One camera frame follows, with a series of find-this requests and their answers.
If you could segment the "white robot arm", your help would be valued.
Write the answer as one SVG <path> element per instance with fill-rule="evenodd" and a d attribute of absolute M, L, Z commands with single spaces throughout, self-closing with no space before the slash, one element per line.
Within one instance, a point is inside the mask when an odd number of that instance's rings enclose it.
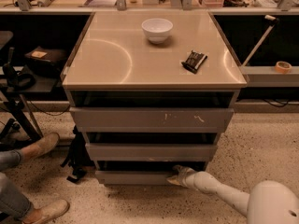
<path fill-rule="evenodd" d="M 213 194 L 247 219 L 247 224 L 299 224 L 299 198 L 286 186 L 271 180 L 257 184 L 250 193 L 221 183 L 208 172 L 176 165 L 173 185 Z"/>

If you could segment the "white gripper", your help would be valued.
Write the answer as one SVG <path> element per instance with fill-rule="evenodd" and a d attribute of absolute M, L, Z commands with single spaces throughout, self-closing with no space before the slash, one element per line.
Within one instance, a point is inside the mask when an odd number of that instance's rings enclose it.
<path fill-rule="evenodd" d="M 168 177 L 166 180 L 173 185 L 181 185 L 189 189 L 198 189 L 200 187 L 200 177 L 202 172 L 196 172 L 191 168 L 182 165 L 175 165 L 173 170 L 178 172 L 178 180 L 175 175 Z"/>

